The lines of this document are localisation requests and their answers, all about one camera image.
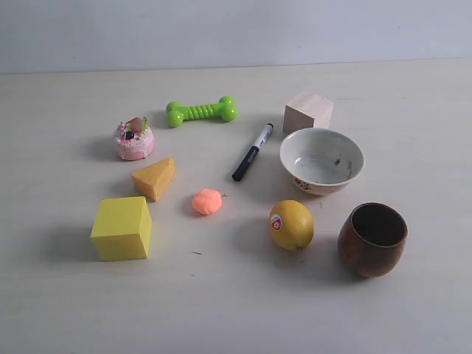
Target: bowl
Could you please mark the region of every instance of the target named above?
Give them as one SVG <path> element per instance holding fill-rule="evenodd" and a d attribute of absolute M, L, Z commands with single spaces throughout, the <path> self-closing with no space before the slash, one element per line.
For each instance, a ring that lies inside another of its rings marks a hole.
<path fill-rule="evenodd" d="M 324 128 L 294 131 L 280 145 L 280 161 L 292 182 L 314 195 L 346 187 L 364 168 L 364 154 L 347 136 Z"/>

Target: wooden cube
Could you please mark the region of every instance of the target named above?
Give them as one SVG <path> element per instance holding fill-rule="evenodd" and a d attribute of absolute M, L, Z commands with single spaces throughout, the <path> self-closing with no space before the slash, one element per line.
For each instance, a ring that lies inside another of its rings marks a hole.
<path fill-rule="evenodd" d="M 91 240 L 101 260 L 148 258 L 152 223 L 145 197 L 104 199 Z"/>
<path fill-rule="evenodd" d="M 285 106 L 283 131 L 290 134 L 303 128 L 329 128 L 334 102 L 303 91 Z"/>
<path fill-rule="evenodd" d="M 134 187 L 142 194 L 157 201 L 176 172 L 173 158 L 159 161 L 132 173 Z"/>

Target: marker pen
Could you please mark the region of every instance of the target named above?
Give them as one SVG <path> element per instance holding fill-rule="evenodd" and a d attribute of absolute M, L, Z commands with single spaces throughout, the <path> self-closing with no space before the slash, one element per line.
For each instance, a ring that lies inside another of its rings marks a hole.
<path fill-rule="evenodd" d="M 232 178 L 236 182 L 239 182 L 241 179 L 243 179 L 244 173 L 246 173 L 249 166 L 251 166 L 251 163 L 256 158 L 257 153 L 259 153 L 261 147 L 264 145 L 264 143 L 272 134 L 273 129 L 274 129 L 274 125 L 272 125 L 271 123 L 268 123 L 265 125 L 263 131 L 259 134 L 254 144 L 252 144 L 248 153 L 246 154 L 246 156 L 244 156 L 244 159 L 242 160 L 240 165 L 237 167 L 235 173 L 233 173 Z"/>

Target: small orange toy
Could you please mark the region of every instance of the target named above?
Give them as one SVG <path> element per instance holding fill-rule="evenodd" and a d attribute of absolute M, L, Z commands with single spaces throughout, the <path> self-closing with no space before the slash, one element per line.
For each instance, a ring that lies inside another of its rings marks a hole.
<path fill-rule="evenodd" d="M 203 215 L 210 215 L 217 212 L 223 199 L 217 190 L 201 190 L 192 200 L 193 209 Z"/>

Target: brown wooden cup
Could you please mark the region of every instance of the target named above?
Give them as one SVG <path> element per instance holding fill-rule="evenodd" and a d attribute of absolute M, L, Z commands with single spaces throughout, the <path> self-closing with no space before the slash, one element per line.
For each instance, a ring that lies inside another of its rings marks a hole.
<path fill-rule="evenodd" d="M 391 207 L 380 203 L 357 206 L 338 239 L 341 259 L 363 277 L 381 277 L 398 263 L 408 229 Z"/>

